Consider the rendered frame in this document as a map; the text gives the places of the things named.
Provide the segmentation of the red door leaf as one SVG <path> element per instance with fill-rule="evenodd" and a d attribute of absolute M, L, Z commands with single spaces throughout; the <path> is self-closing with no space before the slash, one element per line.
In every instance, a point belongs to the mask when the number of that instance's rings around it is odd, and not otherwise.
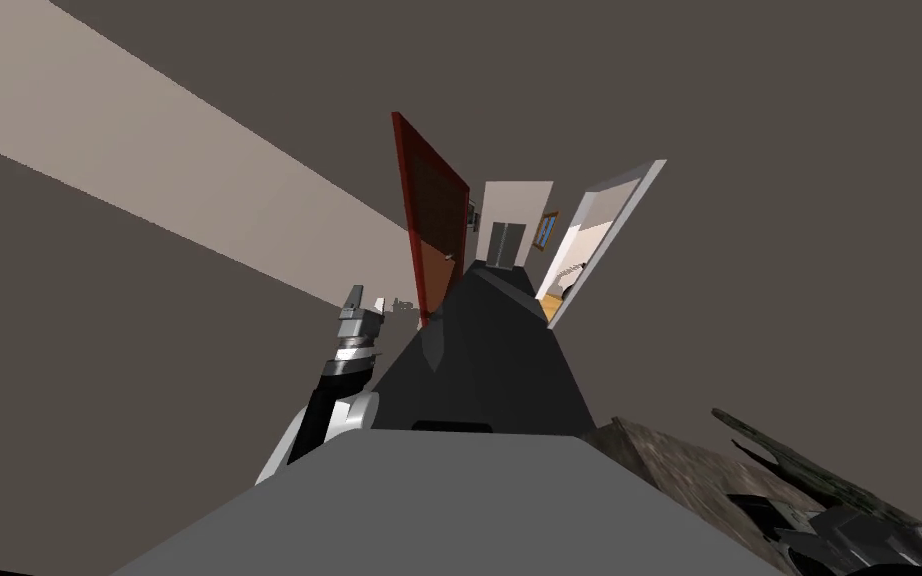
<path fill-rule="evenodd" d="M 398 111 L 391 114 L 420 322 L 464 274 L 470 188 Z M 444 256 L 454 254 L 455 261 Z"/>

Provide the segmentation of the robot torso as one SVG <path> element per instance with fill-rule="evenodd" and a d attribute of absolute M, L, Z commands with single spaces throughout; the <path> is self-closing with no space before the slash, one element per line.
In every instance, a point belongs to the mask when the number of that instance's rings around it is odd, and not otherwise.
<path fill-rule="evenodd" d="M 112 576 L 782 576 L 569 436 L 352 430 Z"/>

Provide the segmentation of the wooden framed wall picture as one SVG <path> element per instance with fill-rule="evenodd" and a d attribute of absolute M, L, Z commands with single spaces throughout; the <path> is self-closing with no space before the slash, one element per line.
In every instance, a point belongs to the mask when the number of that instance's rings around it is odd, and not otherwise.
<path fill-rule="evenodd" d="M 540 219 L 538 229 L 532 241 L 532 246 L 540 251 L 545 251 L 555 228 L 559 213 L 557 211 L 544 213 Z"/>

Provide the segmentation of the dark green houseplant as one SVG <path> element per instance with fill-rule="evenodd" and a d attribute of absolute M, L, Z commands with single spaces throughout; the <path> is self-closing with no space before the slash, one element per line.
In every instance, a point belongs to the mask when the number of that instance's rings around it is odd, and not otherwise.
<path fill-rule="evenodd" d="M 819 504 L 804 510 L 772 496 L 728 497 L 796 576 L 922 576 L 922 520 L 727 412 L 712 414 L 771 457 L 746 455 Z"/>

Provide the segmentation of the grey double door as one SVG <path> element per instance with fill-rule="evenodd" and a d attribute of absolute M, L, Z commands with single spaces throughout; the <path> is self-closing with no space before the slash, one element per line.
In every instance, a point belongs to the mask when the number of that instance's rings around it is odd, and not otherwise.
<path fill-rule="evenodd" d="M 516 263 L 526 224 L 494 222 L 486 256 L 489 268 L 511 270 Z"/>

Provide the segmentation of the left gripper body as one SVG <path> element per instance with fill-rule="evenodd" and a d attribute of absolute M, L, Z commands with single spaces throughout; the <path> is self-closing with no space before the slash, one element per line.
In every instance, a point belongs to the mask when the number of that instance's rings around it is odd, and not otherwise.
<path fill-rule="evenodd" d="M 374 341 L 380 335 L 385 316 L 369 308 L 341 308 L 337 338 L 341 342 Z"/>

